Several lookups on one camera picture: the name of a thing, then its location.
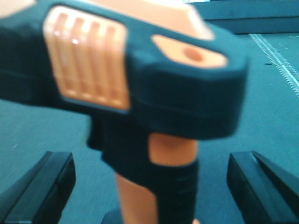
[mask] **orange and black toy gun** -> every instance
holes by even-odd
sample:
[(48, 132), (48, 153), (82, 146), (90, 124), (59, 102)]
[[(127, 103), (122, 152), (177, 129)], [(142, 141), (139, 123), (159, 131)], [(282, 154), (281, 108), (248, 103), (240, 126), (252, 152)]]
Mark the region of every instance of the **orange and black toy gun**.
[(88, 114), (125, 224), (191, 224), (197, 140), (233, 134), (248, 57), (183, 3), (5, 1), (0, 98)]

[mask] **black grip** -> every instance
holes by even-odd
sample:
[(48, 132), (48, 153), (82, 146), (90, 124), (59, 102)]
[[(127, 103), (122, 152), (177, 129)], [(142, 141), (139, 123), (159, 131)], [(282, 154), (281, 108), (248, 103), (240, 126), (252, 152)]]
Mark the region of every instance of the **black grip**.
[(103, 128), (103, 160), (121, 176), (156, 195), (159, 224), (191, 224), (198, 161), (171, 167), (154, 164), (148, 150), (150, 130), (124, 120), (103, 121)]
[(194, 219), (198, 162), (182, 167), (155, 168), (159, 224), (191, 224)]

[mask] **floor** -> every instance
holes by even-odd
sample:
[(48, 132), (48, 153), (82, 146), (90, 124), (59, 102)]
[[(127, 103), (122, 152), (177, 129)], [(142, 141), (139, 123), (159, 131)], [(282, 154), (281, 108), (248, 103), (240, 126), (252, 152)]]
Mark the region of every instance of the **floor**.
[[(200, 182), (196, 216), (202, 224), (242, 224), (226, 185), (231, 152), (257, 151), (299, 177), (299, 97), (249, 35), (251, 67), (242, 119), (229, 138), (200, 143)], [(263, 35), (299, 70), (299, 34)], [(113, 171), (100, 152), (87, 148), (89, 118), (0, 100), (0, 193), (46, 151), (72, 151), (77, 183), (60, 224), (100, 224), (118, 207)]]

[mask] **ribbed orange panel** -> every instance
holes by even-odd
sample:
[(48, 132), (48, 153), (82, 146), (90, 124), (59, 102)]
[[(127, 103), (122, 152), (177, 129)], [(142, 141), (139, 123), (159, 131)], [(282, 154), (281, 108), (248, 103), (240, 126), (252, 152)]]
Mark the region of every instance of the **ribbed orange panel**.
[(128, 109), (126, 27), (116, 21), (57, 6), (43, 26), (54, 76), (67, 98)]

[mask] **black plastic body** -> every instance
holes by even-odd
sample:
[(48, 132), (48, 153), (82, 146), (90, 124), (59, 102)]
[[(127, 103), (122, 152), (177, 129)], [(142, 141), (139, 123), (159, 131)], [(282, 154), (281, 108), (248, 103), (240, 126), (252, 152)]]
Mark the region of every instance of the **black plastic body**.
[[(104, 16), (128, 28), (128, 111), (61, 97), (42, 32), (43, 21), (54, 5)], [(203, 41), (88, 3), (40, 0), (25, 11), (0, 19), (0, 98), (104, 119), (125, 116), (152, 131), (193, 139), (229, 136), (236, 130), (241, 112), (248, 58), (239, 39), (223, 29), (211, 29), (215, 40)], [(200, 69), (171, 61), (151, 40), (154, 34), (222, 53), (228, 65)]]
[(57, 224), (75, 181), (72, 154), (47, 152), (0, 195), (0, 223)]
[[(127, 27), (129, 110), (61, 96), (42, 31), (49, 10), (56, 5), (107, 17)], [(89, 146), (103, 150), (103, 159), (117, 173), (156, 194), (159, 224), (190, 224), (198, 163), (184, 167), (152, 164), (148, 158), (148, 136), (159, 132), (213, 139), (236, 130), (248, 57), (239, 39), (221, 28), (210, 28), (215, 39), (203, 41), (87, 2), (39, 0), (29, 9), (0, 19), (0, 98), (89, 114)], [(228, 64), (224, 68), (203, 69), (171, 61), (153, 43), (155, 34), (219, 52), (227, 57)]]
[(299, 224), (299, 179), (260, 154), (232, 153), (227, 183), (246, 224)]

